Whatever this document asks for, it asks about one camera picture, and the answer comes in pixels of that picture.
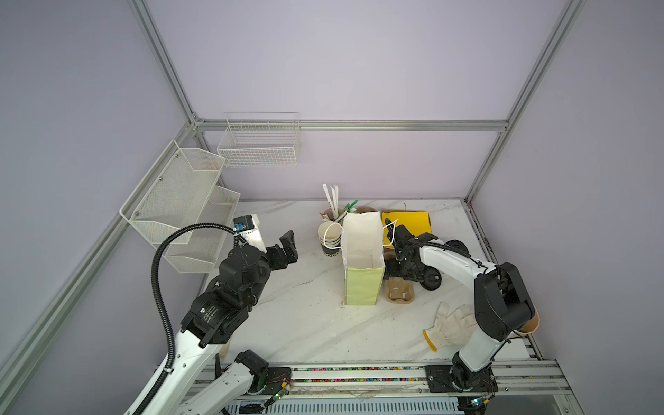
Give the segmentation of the stack of black paper cups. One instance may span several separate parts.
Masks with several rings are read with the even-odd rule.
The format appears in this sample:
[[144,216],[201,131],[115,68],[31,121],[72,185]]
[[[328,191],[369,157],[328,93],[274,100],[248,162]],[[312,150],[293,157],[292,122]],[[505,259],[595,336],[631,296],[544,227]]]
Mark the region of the stack of black paper cups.
[[326,256],[333,257],[339,254],[342,241],[342,225],[335,221],[325,221],[318,230],[321,249]]

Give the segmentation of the white work glove right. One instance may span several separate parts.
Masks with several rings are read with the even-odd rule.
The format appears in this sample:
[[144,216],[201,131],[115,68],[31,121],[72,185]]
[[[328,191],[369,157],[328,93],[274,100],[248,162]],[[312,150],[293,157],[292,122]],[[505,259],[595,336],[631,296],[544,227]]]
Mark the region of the white work glove right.
[[430,349],[437,352],[447,346],[464,346],[476,328],[474,309],[469,304],[452,311],[449,304],[441,302],[432,327],[424,330],[423,336]]

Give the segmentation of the stack of black cup lids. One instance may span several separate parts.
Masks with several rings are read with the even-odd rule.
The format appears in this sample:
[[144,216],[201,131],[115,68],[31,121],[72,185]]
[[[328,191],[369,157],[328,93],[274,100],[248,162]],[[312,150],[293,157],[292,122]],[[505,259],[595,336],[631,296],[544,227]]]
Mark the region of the stack of black cup lids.
[[442,275],[431,266],[419,266],[415,271],[415,280],[427,291],[433,292],[442,285]]

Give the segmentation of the white and green paper bag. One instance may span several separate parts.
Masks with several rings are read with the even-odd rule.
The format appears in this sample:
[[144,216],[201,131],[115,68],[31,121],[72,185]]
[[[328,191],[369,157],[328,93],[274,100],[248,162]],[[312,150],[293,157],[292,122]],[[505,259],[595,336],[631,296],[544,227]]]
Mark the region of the white and green paper bag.
[[378,301],[386,264],[381,212],[349,213],[342,224],[344,302],[347,306],[374,306]]

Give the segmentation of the single brown pulp cup carrier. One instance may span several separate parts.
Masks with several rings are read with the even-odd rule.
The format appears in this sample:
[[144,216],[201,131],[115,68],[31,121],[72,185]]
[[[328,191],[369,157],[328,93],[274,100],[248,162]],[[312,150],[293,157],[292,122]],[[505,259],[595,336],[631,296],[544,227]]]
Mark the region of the single brown pulp cup carrier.
[[384,260],[386,268],[383,276],[382,290],[385,298],[393,304],[411,304],[415,297],[413,283],[392,275],[396,255],[393,251],[385,252]]

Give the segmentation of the tan bowl with green plant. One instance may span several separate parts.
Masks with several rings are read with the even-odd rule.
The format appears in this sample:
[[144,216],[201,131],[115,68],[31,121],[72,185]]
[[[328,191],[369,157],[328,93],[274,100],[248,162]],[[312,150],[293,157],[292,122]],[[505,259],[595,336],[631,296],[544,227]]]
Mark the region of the tan bowl with green plant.
[[541,318],[539,312],[536,311],[534,316],[529,321],[527,321],[520,329],[518,329],[516,333],[521,336],[530,335],[536,332],[540,324],[541,324]]

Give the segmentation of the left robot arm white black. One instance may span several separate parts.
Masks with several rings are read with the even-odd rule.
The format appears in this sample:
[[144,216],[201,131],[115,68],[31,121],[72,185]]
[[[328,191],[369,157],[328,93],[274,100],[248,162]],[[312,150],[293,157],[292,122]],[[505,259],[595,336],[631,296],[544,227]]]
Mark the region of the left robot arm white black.
[[[218,229],[238,241],[219,267],[219,274],[197,297],[179,330],[174,330],[159,281],[160,261],[178,237],[198,229]],[[235,330],[247,321],[273,271],[297,263],[292,230],[277,245],[260,248],[254,231],[239,232],[229,226],[200,223],[175,231],[159,246],[150,266],[150,284],[167,342],[167,354],[144,389],[128,409],[130,414],[175,414],[208,360],[218,354]]]

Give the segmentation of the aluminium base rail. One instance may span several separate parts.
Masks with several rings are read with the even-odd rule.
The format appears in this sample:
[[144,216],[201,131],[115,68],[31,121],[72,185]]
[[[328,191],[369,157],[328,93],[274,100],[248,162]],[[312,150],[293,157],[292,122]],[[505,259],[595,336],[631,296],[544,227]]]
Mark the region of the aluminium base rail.
[[498,395],[570,395],[572,388],[555,361],[498,361],[477,375],[470,385],[458,387],[449,361],[434,363],[327,364],[271,367],[232,363],[214,368],[204,362],[184,380],[170,380],[156,400],[178,407],[203,396],[237,399],[272,396],[289,387],[295,397],[332,396],[369,399],[373,396],[444,394],[484,398]]

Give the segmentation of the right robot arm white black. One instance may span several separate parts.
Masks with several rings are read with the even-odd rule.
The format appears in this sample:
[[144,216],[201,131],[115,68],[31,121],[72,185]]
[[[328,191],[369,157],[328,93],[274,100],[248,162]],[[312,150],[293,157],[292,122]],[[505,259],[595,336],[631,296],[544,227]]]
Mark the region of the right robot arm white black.
[[451,310],[449,304],[439,304],[432,327],[423,332],[433,351],[460,348],[451,366],[432,380],[455,392],[492,390],[496,355],[537,314],[518,268],[475,259],[459,240],[442,242],[431,233],[415,236],[404,225],[385,223],[395,254],[386,263],[385,279],[417,282],[434,292],[450,277],[473,292],[471,305]]

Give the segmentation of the white two-tier mesh shelf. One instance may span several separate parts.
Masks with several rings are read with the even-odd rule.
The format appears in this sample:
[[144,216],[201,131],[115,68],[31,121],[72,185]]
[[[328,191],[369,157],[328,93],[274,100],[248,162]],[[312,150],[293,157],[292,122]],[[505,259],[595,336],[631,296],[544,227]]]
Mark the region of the white two-tier mesh shelf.
[[[171,142],[119,210],[157,248],[180,228],[212,222],[233,225],[240,193],[221,186],[225,158]],[[164,259],[181,274],[209,274],[229,234],[198,229],[174,240]]]

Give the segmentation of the brown pulp cup carriers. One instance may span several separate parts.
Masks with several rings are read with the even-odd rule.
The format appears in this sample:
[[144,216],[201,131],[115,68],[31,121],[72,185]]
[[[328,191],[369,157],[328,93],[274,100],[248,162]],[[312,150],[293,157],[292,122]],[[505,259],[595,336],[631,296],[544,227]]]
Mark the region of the brown pulp cup carriers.
[[374,207],[368,207],[368,206],[362,206],[358,207],[356,211],[354,211],[356,214],[366,214],[366,213],[371,213],[371,212],[376,212],[377,209]]

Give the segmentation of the pink utensil holder cup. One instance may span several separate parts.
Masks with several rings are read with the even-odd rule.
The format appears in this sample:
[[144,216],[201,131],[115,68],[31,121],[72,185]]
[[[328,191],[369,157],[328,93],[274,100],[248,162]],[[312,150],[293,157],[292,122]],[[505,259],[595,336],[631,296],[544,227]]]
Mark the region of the pink utensil holder cup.
[[333,211],[328,207],[325,211],[320,214],[323,222],[332,221],[336,223],[342,223],[344,217],[340,214],[337,218],[334,217]]

